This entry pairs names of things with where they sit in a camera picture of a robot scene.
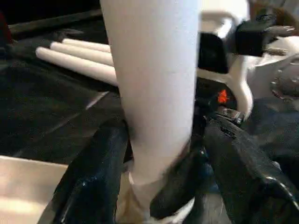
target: white cylinder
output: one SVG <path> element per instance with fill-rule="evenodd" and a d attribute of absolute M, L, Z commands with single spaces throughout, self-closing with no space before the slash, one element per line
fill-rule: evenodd
<path fill-rule="evenodd" d="M 44 61 L 72 70 L 79 74 L 117 86 L 113 67 L 38 47 L 36 56 Z"/>
<path fill-rule="evenodd" d="M 102 44 L 102 43 L 79 41 L 79 40 L 68 39 L 68 38 L 63 39 L 62 43 L 77 46 L 77 47 L 92 49 L 92 50 L 98 50 L 98 51 L 102 51 L 102 52 L 108 52 L 108 53 L 111 52 L 110 46 L 107 44 Z"/>
<path fill-rule="evenodd" d="M 191 136 L 198 5 L 199 0 L 101 0 L 130 127 L 130 181 L 138 195 L 158 185 Z M 153 192 L 144 194 L 152 199 Z"/>
<path fill-rule="evenodd" d="M 113 59 L 111 53 L 76 47 L 58 42 L 52 42 L 50 45 L 50 49 L 64 54 L 87 59 L 93 62 L 113 66 Z"/>

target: orange light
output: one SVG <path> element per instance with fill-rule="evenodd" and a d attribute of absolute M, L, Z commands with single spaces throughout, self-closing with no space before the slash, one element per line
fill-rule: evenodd
<path fill-rule="evenodd" d="M 226 93 L 226 90 L 221 90 L 218 94 L 218 103 L 225 104 L 228 101 L 228 94 Z"/>

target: white rod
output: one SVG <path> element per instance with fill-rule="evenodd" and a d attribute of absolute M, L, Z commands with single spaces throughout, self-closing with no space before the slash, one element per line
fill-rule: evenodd
<path fill-rule="evenodd" d="M 159 185 L 191 135 L 198 5 L 199 0 L 101 0 L 130 126 L 130 181 L 145 209 L 157 192 L 150 186 Z"/>
<path fill-rule="evenodd" d="M 72 70 L 79 74 L 117 86 L 113 67 L 38 47 L 36 56 L 44 61 Z"/>
<path fill-rule="evenodd" d="M 62 43 L 77 46 L 77 47 L 92 49 L 92 50 L 103 51 L 103 52 L 107 52 L 107 53 L 111 52 L 110 46 L 107 44 L 102 44 L 102 43 L 79 41 L 79 40 L 68 39 L 68 38 L 63 39 Z"/>
<path fill-rule="evenodd" d="M 50 49 L 64 54 L 87 59 L 93 62 L 113 66 L 113 59 L 111 53 L 76 47 L 58 42 L 52 42 L 50 45 Z"/>

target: metal screw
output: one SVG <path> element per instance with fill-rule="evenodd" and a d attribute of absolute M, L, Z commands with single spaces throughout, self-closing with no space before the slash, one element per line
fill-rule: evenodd
<path fill-rule="evenodd" d="M 267 28 L 265 31 L 270 32 L 274 36 L 287 37 L 294 35 L 295 28 L 290 26 L 272 26 Z"/>
<path fill-rule="evenodd" d="M 242 123 L 242 119 L 241 118 L 237 118 L 236 122 L 237 122 L 237 124 L 240 125 Z"/>
<path fill-rule="evenodd" d="M 285 56 L 287 50 L 281 48 L 267 48 L 265 49 L 265 53 L 268 53 L 269 55 L 275 55 L 275 56 Z"/>

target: black surface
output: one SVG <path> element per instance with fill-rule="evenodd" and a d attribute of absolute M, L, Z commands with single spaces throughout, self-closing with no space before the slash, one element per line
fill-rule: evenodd
<path fill-rule="evenodd" d="M 18 41 L 0 61 L 0 154 L 68 164 L 102 122 L 123 116 L 117 88 L 35 57 L 64 37 L 107 43 L 103 20 L 79 23 Z"/>

